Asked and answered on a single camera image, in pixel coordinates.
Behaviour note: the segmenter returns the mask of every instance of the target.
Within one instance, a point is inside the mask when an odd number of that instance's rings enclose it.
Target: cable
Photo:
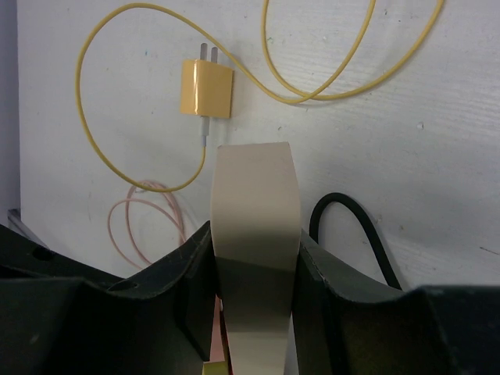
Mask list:
[[[359,203],[351,197],[342,193],[330,193],[322,197],[320,201],[316,203],[316,206],[312,211],[311,220],[309,221],[309,236],[319,244],[318,235],[320,231],[321,216],[323,215],[325,208],[332,203],[340,203],[344,205],[354,214],[356,219],[358,219],[362,229],[368,237],[370,245],[372,246],[373,253],[375,254],[375,258],[377,258],[378,265],[384,275],[387,285],[401,290],[401,285],[399,284],[398,278],[392,269],[387,253],[385,252],[384,246],[378,237],[378,233],[375,230],[372,221]]]
[[[151,187],[151,188],[157,188],[157,189],[162,189],[162,190],[167,189],[167,187],[165,185],[162,185],[158,182],[150,181],[150,180],[141,181],[141,184],[143,184],[144,186]],[[139,255],[139,258],[141,258],[141,260],[144,263],[146,263],[147,265],[151,265],[152,262],[145,257],[145,255],[142,253],[141,250],[139,250],[139,247],[134,239],[134,235],[132,234],[132,230],[130,228],[130,203],[131,202],[137,202],[137,203],[142,203],[144,205],[149,205],[153,209],[157,209],[162,214],[164,214],[173,223],[173,225],[175,225],[175,227],[179,230],[179,245],[182,245],[186,241],[186,233],[185,233],[185,227],[184,227],[184,219],[182,217],[182,211],[180,210],[179,204],[177,203],[177,200],[175,199],[175,197],[173,196],[172,193],[163,193],[162,195],[166,199],[166,201],[168,202],[169,207],[172,209],[173,215],[175,217],[172,217],[167,211],[165,211],[164,209],[162,209],[161,207],[159,207],[158,205],[156,205],[150,201],[146,201],[145,199],[132,198],[132,196],[134,195],[135,192],[136,192],[136,187],[132,186],[128,191],[127,198],[118,201],[109,210],[108,234],[109,234],[109,238],[112,242],[112,245],[114,246],[115,250],[121,255],[121,257],[124,258],[127,262],[129,262],[129,264],[131,264],[132,266],[137,267],[138,269],[142,270],[144,267],[139,266],[137,263],[135,263],[129,257],[127,257],[120,250],[120,248],[118,247],[118,244],[116,243],[116,241],[113,237],[113,231],[111,230],[111,217],[112,217],[113,211],[115,210],[116,207],[125,203],[125,221],[127,224],[127,232],[128,232],[130,242],[131,242],[132,247],[134,248],[135,252],[137,253],[137,255]]]
[[[381,75],[376,80],[374,80],[374,81],[372,81],[372,82],[370,82],[362,87],[356,88],[355,90],[346,91],[346,92],[343,92],[340,94],[335,94],[335,95],[319,95],[328,86],[330,86],[330,84],[332,84],[334,82],[334,80],[342,73],[344,68],[347,66],[347,64],[349,63],[349,61],[351,60],[351,58],[355,54],[356,50],[359,47],[359,44],[361,43],[361,40],[363,39],[363,37],[366,33],[366,30],[368,29],[368,25],[370,23],[372,15],[373,15],[373,10],[375,8],[376,0],[370,0],[370,4],[369,4],[368,10],[366,12],[366,17],[362,23],[361,29],[358,33],[358,36],[357,36],[354,44],[352,45],[349,53],[347,54],[344,61],[342,62],[342,64],[338,67],[338,69],[335,71],[335,73],[332,74],[332,76],[324,84],[322,84],[315,91],[310,92],[310,93],[298,90],[297,88],[295,88],[291,84],[289,84],[277,72],[276,67],[274,66],[274,64],[270,58],[269,50],[267,48],[267,40],[266,40],[266,21],[267,21],[267,9],[269,7],[269,0],[264,0],[263,7],[262,7],[262,18],[261,18],[261,20],[262,20],[262,22],[261,22],[261,42],[262,42],[262,49],[263,49],[264,58],[266,59],[267,65],[269,66],[271,73],[276,77],[276,79],[283,86],[285,86],[288,90],[301,96],[301,98],[285,98],[283,96],[277,95],[274,92],[272,92],[269,88],[264,86],[257,78],[255,78],[255,76],[252,73],[250,73],[250,71],[247,70],[243,66],[243,64],[241,64],[233,55],[231,55],[231,53],[227,49],[225,49],[224,46],[221,45],[212,35],[210,35],[206,31],[204,31],[196,23],[190,21],[189,19],[182,16],[181,14],[176,13],[173,10],[170,10],[168,8],[164,8],[164,7],[159,6],[159,5],[148,4],[148,3],[134,2],[131,4],[123,5],[123,6],[120,6],[118,9],[115,9],[114,11],[112,11],[108,16],[104,17],[104,19],[102,19],[101,22],[99,22],[94,27],[94,29],[91,31],[91,33],[88,35],[87,39],[85,40],[82,49],[80,50],[80,54],[78,55],[78,60],[77,60],[77,69],[76,69],[76,73],[75,73],[75,92],[76,92],[78,114],[80,116],[80,120],[81,120],[82,126],[84,128],[84,132],[87,135],[87,139],[90,142],[92,148],[98,154],[99,158],[104,162],[104,164],[106,164],[107,167],[110,168],[116,175],[118,175],[119,177],[124,179],[129,184],[133,184],[134,186],[141,188],[141,189],[144,189],[144,190],[147,190],[147,191],[154,191],[154,192],[158,192],[158,193],[167,193],[167,192],[171,192],[171,191],[177,191],[177,190],[180,190],[180,189],[188,186],[200,174],[200,172],[203,168],[203,164],[205,163],[205,148],[203,148],[202,161],[200,163],[200,166],[191,179],[189,179],[184,184],[179,185],[177,187],[171,187],[171,188],[167,188],[167,189],[158,189],[155,187],[148,187],[148,186],[145,186],[143,184],[140,184],[139,182],[133,180],[132,178],[128,177],[127,175],[122,173],[120,170],[118,170],[109,161],[109,159],[106,158],[106,156],[102,153],[101,149],[95,143],[95,140],[92,137],[90,129],[88,128],[87,120],[85,118],[84,109],[82,106],[81,92],[80,92],[81,70],[82,70],[82,66],[84,63],[84,57],[85,57],[85,54],[87,53],[87,50],[88,50],[90,44],[94,40],[95,35],[97,35],[97,33],[114,17],[118,16],[119,14],[121,14],[129,9],[142,8],[142,9],[157,10],[159,12],[166,13],[174,18],[177,18],[178,20],[186,23],[188,26],[197,30],[197,32],[199,32],[200,34],[205,36],[209,41],[211,41],[215,46],[217,46],[234,63],[234,65],[237,66],[241,70],[241,72],[243,72],[248,77],[248,79],[251,82],[253,82],[257,87],[259,87],[263,92],[265,92],[271,98],[273,98],[279,102],[286,103],[286,104],[298,104],[298,103],[305,102],[309,99],[335,100],[335,99],[340,99],[340,98],[347,98],[349,96],[357,95],[357,94],[360,94],[364,91],[367,91],[367,90],[377,86],[378,84],[380,84],[384,80],[388,79],[399,68],[401,68],[409,60],[409,58],[413,55],[413,53],[415,53],[415,51],[418,49],[418,47],[420,47],[420,45],[422,44],[425,37],[429,34],[430,29],[435,24],[436,19],[438,18],[439,12],[441,11],[444,2],[445,2],[445,0],[437,0],[436,7],[434,8],[434,11],[433,11],[429,21],[427,22],[427,25],[424,27],[422,33],[417,38],[416,42],[413,44],[413,46],[410,48],[410,50],[386,73]]]

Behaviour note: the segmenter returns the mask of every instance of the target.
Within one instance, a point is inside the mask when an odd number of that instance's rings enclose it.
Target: yellow power adapter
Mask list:
[[[207,44],[202,44],[200,59],[184,60],[180,88],[180,112],[188,115],[229,119],[234,71],[217,64],[217,47],[206,61]]]

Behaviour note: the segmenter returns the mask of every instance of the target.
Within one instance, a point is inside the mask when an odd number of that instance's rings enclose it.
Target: white surface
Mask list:
[[[134,270],[113,251],[105,218],[128,186],[84,139],[73,74],[91,28],[124,3],[18,5],[23,220],[57,252],[121,276]],[[259,79],[285,92],[261,53],[260,0],[158,3],[198,22]],[[350,48],[367,3],[271,0],[268,36],[279,71],[300,88],[322,83]],[[353,88],[388,69],[415,41],[434,5],[380,0],[360,50],[328,91]],[[289,141],[304,227],[320,197],[342,191],[377,220],[409,286],[500,284],[498,19],[496,0],[447,1],[427,42],[394,79],[334,103],[283,105],[237,71],[233,118],[212,121],[208,162],[180,193],[183,204],[198,223],[209,218],[217,145]],[[91,46],[84,107],[102,149],[131,176],[173,185],[198,165],[199,119],[179,114],[178,107],[180,65],[198,55],[203,41],[173,18],[132,10]],[[227,64],[224,56],[220,61]],[[150,253],[175,248],[167,220],[136,210],[134,225]],[[120,215],[114,227],[130,251]],[[366,239],[343,208],[329,212],[323,227],[330,251],[381,280]]]
[[[16,0],[0,2],[0,224],[20,204]]]

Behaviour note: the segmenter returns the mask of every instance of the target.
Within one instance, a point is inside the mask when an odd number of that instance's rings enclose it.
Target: gray wall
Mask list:
[[[20,207],[16,0],[0,0],[0,224]]]

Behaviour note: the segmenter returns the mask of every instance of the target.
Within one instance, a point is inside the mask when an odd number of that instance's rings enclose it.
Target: metal prong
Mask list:
[[[217,64],[217,55],[218,54],[219,54],[219,50],[217,49],[217,47],[212,47],[212,52],[210,54],[210,61],[212,63]]]
[[[202,48],[200,50],[200,60],[206,60],[208,48],[209,46],[206,43],[202,43]]]

